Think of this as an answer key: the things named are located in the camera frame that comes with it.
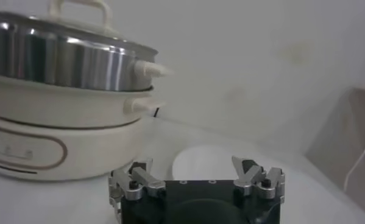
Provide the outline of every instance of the metal bracket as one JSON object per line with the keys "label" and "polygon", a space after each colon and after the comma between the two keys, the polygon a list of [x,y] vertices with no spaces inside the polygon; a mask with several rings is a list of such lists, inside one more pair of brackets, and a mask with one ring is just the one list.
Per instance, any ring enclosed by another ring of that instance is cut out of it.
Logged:
{"label": "metal bracket", "polygon": [[271,168],[266,178],[257,184],[258,196],[263,199],[281,198],[284,202],[285,174],[280,168]]}
{"label": "metal bracket", "polygon": [[244,160],[235,156],[232,157],[232,163],[239,176],[239,179],[235,180],[233,184],[241,190],[244,196],[249,196],[252,193],[253,186],[264,180],[266,172],[261,166],[252,164],[245,173],[245,169],[243,169]]}
{"label": "metal bracket", "polygon": [[132,178],[144,185],[151,197],[159,197],[166,190],[166,183],[158,180],[140,167],[133,168]]}

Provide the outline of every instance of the power cord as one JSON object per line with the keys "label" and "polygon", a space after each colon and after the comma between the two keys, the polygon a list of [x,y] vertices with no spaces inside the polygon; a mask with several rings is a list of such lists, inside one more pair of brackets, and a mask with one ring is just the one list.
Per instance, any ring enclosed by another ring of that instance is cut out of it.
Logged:
{"label": "power cord", "polygon": [[359,163],[361,162],[361,160],[365,157],[365,149],[362,152],[362,154],[360,155],[360,157],[357,159],[357,161],[355,162],[355,164],[353,165],[353,167],[349,170],[349,172],[346,174],[346,178],[345,178],[345,182],[343,184],[343,191],[346,192],[347,190],[347,185],[349,184],[349,179],[350,176],[352,175],[352,173],[354,172],[354,170],[357,168],[357,166],[359,165]]}

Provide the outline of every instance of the white table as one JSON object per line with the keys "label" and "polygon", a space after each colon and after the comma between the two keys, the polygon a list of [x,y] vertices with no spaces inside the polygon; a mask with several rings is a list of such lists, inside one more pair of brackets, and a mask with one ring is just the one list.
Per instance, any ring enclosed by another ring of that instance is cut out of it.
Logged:
{"label": "white table", "polygon": [[[151,141],[141,157],[154,159],[152,175],[157,178],[170,178],[171,164],[181,150],[215,145],[265,167],[284,169],[282,223],[365,223],[365,213],[302,156],[268,152],[248,142],[159,119],[153,120],[149,135]],[[0,224],[12,223],[116,223],[108,203],[107,177],[40,183],[0,176]]]}

